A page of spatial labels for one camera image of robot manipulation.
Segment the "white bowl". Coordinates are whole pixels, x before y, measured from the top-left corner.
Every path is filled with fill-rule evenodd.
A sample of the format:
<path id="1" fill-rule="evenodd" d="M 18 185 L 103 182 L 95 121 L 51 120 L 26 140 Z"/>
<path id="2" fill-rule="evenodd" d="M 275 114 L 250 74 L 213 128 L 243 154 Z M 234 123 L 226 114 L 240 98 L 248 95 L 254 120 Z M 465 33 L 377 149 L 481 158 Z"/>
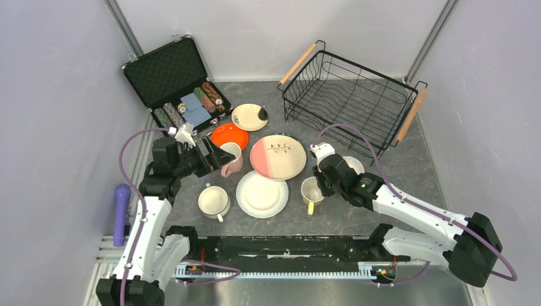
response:
<path id="1" fill-rule="evenodd" d="M 347 165 L 355 171 L 357 175 L 365 172 L 364 166 L 358 159 L 351 156 L 343 156 L 343 159 L 346 161 Z"/>

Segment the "white cup with handle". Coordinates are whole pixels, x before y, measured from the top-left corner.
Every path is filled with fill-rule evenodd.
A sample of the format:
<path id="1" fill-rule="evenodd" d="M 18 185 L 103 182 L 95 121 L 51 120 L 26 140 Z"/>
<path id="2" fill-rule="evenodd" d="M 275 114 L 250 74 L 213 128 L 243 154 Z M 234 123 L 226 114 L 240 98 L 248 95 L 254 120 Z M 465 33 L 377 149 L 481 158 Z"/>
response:
<path id="1" fill-rule="evenodd" d="M 231 201 L 222 187 L 206 183 L 205 189 L 198 197 L 198 207 L 207 218 L 224 222 L 224 216 L 230 210 Z"/>

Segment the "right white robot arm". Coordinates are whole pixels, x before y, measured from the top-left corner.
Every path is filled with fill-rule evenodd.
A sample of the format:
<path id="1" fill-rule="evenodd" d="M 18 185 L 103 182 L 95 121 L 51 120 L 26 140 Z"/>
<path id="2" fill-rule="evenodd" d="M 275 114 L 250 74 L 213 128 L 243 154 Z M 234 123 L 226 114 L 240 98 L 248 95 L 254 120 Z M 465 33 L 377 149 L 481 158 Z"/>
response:
<path id="1" fill-rule="evenodd" d="M 373 173 L 357 173 L 336 153 L 313 154 L 313 173 L 324 196 L 339 195 L 354 207 L 393 217 L 417 230 L 403 231 L 379 225 L 368 243 L 377 260 L 408 256 L 446 264 L 461 281 L 478 288 L 486 285 L 503 246 L 487 216 L 468 217 L 419 200 L 386 183 Z"/>

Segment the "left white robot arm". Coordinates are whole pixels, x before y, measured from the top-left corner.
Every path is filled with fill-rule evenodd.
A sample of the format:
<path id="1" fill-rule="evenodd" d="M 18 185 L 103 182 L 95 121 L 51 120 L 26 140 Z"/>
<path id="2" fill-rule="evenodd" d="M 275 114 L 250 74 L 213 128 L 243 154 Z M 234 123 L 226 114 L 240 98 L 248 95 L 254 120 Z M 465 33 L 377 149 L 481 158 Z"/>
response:
<path id="1" fill-rule="evenodd" d="M 102 305 L 164 305 L 165 289 L 177 265 L 200 253 L 192 226 L 172 226 L 163 245 L 158 244 L 181 180 L 191 175 L 203 177 L 235 158 L 208 138 L 196 142 L 160 138 L 151 152 L 152 162 L 136 190 L 137 215 L 126 248 L 111 276 L 100 279 L 96 286 Z"/>

